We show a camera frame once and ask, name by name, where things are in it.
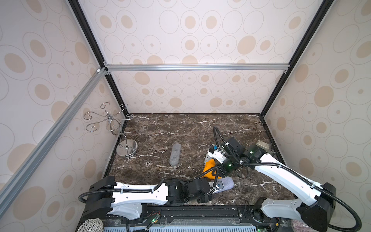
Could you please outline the orange cleaning cloth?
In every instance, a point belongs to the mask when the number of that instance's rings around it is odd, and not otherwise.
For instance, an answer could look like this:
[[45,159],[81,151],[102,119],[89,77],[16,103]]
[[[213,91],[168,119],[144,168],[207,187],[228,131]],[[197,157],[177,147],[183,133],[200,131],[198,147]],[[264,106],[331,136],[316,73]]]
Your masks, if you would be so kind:
[[221,179],[221,175],[219,172],[218,167],[215,164],[214,159],[209,160],[208,162],[205,163],[204,170],[202,172],[201,178],[206,178],[208,180],[215,180],[216,173],[218,173],[218,179]]

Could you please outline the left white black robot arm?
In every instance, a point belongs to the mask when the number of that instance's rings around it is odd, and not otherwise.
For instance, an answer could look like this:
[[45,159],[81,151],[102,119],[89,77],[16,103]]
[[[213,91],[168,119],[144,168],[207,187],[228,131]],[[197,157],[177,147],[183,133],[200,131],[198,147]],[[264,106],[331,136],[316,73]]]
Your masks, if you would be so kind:
[[85,204],[83,218],[114,215],[134,220],[142,217],[143,204],[163,206],[191,200],[206,203],[224,186],[219,177],[212,182],[200,176],[192,180],[163,178],[155,185],[130,185],[116,182],[114,176],[108,176],[91,185],[89,191],[79,195],[78,200]]

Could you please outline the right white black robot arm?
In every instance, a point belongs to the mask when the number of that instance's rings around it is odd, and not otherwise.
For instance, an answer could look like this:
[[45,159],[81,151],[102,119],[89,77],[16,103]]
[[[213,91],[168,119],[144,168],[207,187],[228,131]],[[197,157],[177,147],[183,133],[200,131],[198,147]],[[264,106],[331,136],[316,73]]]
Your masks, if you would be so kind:
[[[249,209],[255,222],[262,223],[265,218],[289,218],[301,220],[318,232],[328,229],[358,232],[361,229],[359,215],[336,196],[336,188],[332,184],[320,184],[302,176],[258,145],[245,148],[232,137],[226,140],[217,127],[213,128],[213,134],[215,145],[210,147],[208,155],[218,162],[216,170],[212,172],[215,181],[227,177],[238,168],[246,167],[270,177],[297,197],[296,200],[259,198]],[[330,224],[336,205],[341,205],[353,216],[353,227]]]

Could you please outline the lavender eyeglass case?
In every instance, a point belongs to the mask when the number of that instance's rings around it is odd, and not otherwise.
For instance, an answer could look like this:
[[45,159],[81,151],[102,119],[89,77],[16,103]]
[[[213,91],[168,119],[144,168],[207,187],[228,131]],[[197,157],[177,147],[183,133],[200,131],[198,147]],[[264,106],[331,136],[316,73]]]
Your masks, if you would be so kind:
[[217,194],[226,190],[230,190],[234,187],[234,181],[231,177],[225,177],[222,179],[218,179],[216,182],[215,187],[213,187],[214,192],[213,194]]

